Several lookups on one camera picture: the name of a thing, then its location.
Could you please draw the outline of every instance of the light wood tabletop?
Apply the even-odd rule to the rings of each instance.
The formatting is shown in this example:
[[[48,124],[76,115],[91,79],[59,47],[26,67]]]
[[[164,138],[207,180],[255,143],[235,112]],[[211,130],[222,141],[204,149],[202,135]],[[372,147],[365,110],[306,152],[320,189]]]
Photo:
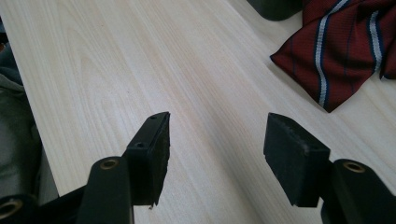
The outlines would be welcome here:
[[[331,114],[269,56],[301,14],[267,21],[245,0],[0,1],[61,195],[171,113],[159,206],[136,223],[320,223],[290,205],[262,154],[267,114],[295,119],[396,193],[396,82],[372,76]]]

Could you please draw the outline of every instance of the table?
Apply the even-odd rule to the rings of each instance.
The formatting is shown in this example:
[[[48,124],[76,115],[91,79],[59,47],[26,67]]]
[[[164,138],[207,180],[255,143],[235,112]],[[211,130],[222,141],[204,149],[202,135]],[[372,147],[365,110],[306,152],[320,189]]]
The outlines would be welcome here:
[[[290,206],[265,162],[269,112],[396,192],[396,83],[373,76],[325,112],[269,59],[301,14],[267,21],[245,0],[3,0],[0,13],[61,195],[162,111],[168,175],[136,223],[320,223],[318,209]]]

